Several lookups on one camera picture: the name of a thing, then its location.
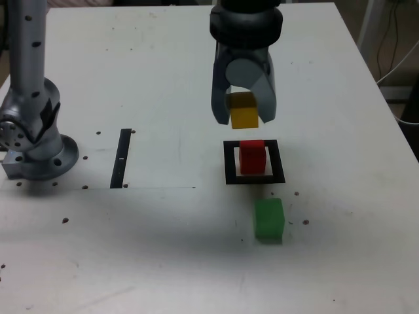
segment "black square outline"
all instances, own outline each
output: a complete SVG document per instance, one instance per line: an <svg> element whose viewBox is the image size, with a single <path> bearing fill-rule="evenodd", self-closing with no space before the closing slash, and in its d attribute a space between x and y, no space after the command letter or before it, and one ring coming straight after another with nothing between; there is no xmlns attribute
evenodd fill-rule
<svg viewBox="0 0 419 314"><path fill-rule="evenodd" d="M224 167L225 184L274 184L285 183L283 174L280 149L275 139L264 141L265 147L268 147L272 175L261 176L237 176L236 161L234 160L234 148L240 147L240 141L224 141Z"/></svg>

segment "red cube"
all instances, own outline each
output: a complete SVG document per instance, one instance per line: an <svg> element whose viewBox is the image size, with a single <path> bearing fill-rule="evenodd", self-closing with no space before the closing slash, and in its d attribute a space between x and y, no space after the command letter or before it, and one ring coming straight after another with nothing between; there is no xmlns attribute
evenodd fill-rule
<svg viewBox="0 0 419 314"><path fill-rule="evenodd" d="M266 166L264 141L240 141L239 160L242 175L263 174Z"/></svg>

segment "green cube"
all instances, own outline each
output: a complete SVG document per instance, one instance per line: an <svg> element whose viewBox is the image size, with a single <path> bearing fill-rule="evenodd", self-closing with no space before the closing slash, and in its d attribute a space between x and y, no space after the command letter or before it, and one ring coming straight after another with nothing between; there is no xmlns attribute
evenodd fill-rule
<svg viewBox="0 0 419 314"><path fill-rule="evenodd" d="M260 241L281 241L285 216L279 198L257 200L253 216L255 237Z"/></svg>

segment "metal robot arm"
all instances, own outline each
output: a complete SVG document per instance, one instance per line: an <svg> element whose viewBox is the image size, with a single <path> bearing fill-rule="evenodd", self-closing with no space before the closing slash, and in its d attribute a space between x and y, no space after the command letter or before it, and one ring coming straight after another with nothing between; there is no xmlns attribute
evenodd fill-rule
<svg viewBox="0 0 419 314"><path fill-rule="evenodd" d="M210 31L217 40L211 106L220 124L230 120L232 85L253 93L263 122L275 119L274 68L268 47L281 35L280 0L221 0L211 11Z"/></svg>
<svg viewBox="0 0 419 314"><path fill-rule="evenodd" d="M76 163L79 150L60 135L60 93L44 77L46 0L9 0L10 89L0 107L0 143L10 179L46 180Z"/></svg>

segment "cube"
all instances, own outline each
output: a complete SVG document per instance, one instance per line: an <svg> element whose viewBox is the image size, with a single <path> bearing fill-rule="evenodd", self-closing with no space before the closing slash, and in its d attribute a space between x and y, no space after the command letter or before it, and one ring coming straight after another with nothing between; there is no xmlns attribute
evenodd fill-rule
<svg viewBox="0 0 419 314"><path fill-rule="evenodd" d="M251 129L259 127L257 102L251 92L232 93L229 95L231 126L233 129Z"/></svg>
<svg viewBox="0 0 419 314"><path fill-rule="evenodd" d="M253 225L256 239L260 241L282 241L285 216L281 199L257 200Z"/></svg>
<svg viewBox="0 0 419 314"><path fill-rule="evenodd" d="M239 161L242 175L263 174L266 168L264 141L240 141Z"/></svg>

